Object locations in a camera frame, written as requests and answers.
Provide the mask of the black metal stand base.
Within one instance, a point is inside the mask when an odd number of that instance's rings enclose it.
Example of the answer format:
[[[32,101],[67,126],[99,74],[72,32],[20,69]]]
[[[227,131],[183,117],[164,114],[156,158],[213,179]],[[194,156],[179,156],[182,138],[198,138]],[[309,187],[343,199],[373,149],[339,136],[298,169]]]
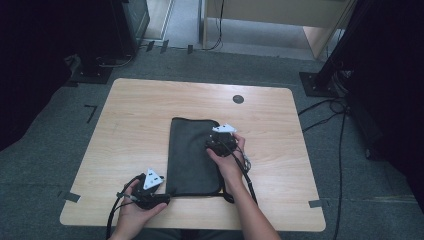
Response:
[[[340,92],[332,77],[321,73],[300,72],[299,77],[308,97],[337,98]]]

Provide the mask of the black flat stand base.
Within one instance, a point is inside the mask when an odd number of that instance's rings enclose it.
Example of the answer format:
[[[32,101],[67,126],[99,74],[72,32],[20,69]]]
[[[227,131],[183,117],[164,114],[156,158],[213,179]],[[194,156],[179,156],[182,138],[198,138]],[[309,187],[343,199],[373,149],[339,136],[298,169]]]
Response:
[[[68,82],[71,84],[106,84],[112,73],[112,68],[101,66],[96,58],[79,55],[72,56],[69,68],[71,77]]]

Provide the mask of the dark grey cloth bag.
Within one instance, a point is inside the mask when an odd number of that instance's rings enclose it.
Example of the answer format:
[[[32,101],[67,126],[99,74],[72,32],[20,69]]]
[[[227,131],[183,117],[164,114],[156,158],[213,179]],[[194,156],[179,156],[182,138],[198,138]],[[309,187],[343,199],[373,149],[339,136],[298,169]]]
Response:
[[[171,197],[222,196],[234,202],[219,168],[206,152],[205,142],[217,126],[215,120],[172,119],[166,181],[166,193]]]

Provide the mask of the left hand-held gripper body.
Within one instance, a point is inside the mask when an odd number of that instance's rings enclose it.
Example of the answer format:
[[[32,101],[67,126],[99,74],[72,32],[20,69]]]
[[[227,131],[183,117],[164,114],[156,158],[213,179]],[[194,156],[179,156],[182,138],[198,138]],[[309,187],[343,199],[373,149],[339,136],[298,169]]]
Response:
[[[128,185],[131,187],[131,193],[128,198],[143,210],[151,210],[156,207],[158,201],[156,191],[163,183],[163,177],[156,174],[152,169],[146,173],[134,177]]]

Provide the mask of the person's left hand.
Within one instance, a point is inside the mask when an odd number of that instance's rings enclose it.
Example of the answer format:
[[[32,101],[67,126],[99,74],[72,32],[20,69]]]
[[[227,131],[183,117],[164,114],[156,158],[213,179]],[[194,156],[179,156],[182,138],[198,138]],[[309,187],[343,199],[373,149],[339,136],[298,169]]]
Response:
[[[158,215],[166,207],[166,203],[160,203],[150,210],[141,209],[130,198],[133,188],[138,184],[138,180],[131,183],[125,191],[119,209],[119,216],[115,230],[110,240],[132,240],[135,238],[150,219]]]

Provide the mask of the beige wooden desk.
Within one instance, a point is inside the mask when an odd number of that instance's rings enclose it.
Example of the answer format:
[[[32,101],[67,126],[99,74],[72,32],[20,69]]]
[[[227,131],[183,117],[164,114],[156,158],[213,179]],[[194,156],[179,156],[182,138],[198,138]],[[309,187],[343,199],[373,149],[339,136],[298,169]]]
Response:
[[[357,0],[201,0],[203,41],[207,20],[230,19],[302,26],[315,59],[325,50],[337,29],[345,28]]]

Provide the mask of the person's right hand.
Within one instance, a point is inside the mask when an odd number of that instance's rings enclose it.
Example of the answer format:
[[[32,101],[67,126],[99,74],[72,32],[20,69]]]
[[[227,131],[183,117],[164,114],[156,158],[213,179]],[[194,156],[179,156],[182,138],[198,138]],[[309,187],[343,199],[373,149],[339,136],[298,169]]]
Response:
[[[239,190],[245,190],[245,186],[242,180],[243,174],[237,163],[237,160],[241,164],[244,164],[244,145],[245,139],[238,135],[233,134],[234,138],[237,141],[238,148],[233,152],[233,154],[226,157],[220,157],[215,154],[215,152],[209,148],[206,149],[209,157],[217,164],[219,171],[224,179],[226,191],[236,197],[236,192]]]

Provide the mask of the black cabinet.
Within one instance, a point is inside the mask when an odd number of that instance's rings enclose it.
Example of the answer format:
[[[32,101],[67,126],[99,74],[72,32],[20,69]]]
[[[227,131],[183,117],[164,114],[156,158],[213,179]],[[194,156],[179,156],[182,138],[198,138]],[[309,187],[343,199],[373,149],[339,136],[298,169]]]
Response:
[[[111,0],[118,35],[118,52],[134,56],[144,38],[150,15],[147,0]]]

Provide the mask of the dark curtain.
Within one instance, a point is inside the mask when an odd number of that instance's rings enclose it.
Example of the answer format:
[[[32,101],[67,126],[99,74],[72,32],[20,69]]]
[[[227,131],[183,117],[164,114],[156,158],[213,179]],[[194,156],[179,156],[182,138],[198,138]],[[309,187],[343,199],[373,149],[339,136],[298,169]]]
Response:
[[[0,151],[70,78],[66,0],[0,0]]]
[[[372,148],[405,175],[424,212],[424,0],[362,0],[349,92],[382,135]]]

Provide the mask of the black metal stand post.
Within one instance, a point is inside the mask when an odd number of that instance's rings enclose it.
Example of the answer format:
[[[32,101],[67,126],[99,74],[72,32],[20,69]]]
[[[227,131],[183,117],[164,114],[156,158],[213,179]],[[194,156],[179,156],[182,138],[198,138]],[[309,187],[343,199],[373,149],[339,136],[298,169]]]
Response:
[[[376,28],[375,13],[380,0],[358,0],[340,42],[315,77],[318,89],[326,88],[337,70],[352,69],[370,45]]]

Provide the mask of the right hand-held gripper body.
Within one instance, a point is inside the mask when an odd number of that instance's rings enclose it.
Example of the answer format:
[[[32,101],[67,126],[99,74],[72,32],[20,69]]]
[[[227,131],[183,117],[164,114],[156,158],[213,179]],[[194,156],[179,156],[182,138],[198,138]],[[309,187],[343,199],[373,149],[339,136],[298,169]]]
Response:
[[[214,140],[215,154],[221,157],[230,155],[237,147],[237,142],[233,134],[236,129],[230,124],[213,127],[210,140]]]

